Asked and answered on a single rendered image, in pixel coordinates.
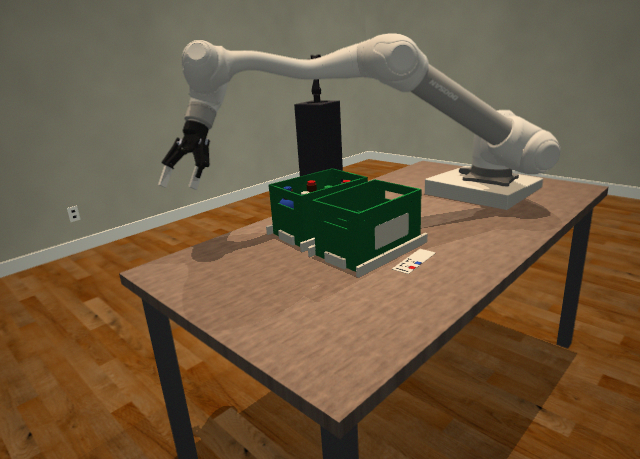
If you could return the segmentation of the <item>green crate with dividers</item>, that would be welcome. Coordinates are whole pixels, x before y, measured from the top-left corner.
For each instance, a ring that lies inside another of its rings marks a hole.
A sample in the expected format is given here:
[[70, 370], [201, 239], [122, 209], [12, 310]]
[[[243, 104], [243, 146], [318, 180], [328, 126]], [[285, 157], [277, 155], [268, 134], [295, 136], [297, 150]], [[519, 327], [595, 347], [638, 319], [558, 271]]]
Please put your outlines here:
[[[402, 194], [386, 199], [385, 191]], [[404, 185], [371, 180], [312, 200], [315, 253], [356, 267], [421, 235], [421, 206]]]
[[[350, 180], [342, 183], [341, 179]], [[307, 191], [308, 181], [315, 181], [317, 191], [301, 195]], [[349, 172], [328, 169], [276, 183], [269, 184], [273, 234], [279, 236], [282, 230], [294, 236], [295, 245], [314, 238], [312, 200], [361, 184]], [[284, 189], [290, 186], [293, 192]], [[325, 188], [325, 186], [332, 186]], [[293, 201], [294, 209], [280, 204], [281, 199]]]

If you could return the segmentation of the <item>cream paper strip with colored squares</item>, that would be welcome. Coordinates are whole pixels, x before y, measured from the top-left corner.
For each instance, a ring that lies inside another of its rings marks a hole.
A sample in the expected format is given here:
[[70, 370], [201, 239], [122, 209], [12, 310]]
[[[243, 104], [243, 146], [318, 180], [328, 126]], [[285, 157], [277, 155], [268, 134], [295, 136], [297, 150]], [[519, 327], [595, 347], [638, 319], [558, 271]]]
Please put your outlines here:
[[396, 265], [394, 268], [392, 268], [392, 270], [409, 274], [434, 254], [435, 252], [419, 249], [408, 258], [403, 260], [401, 263]]

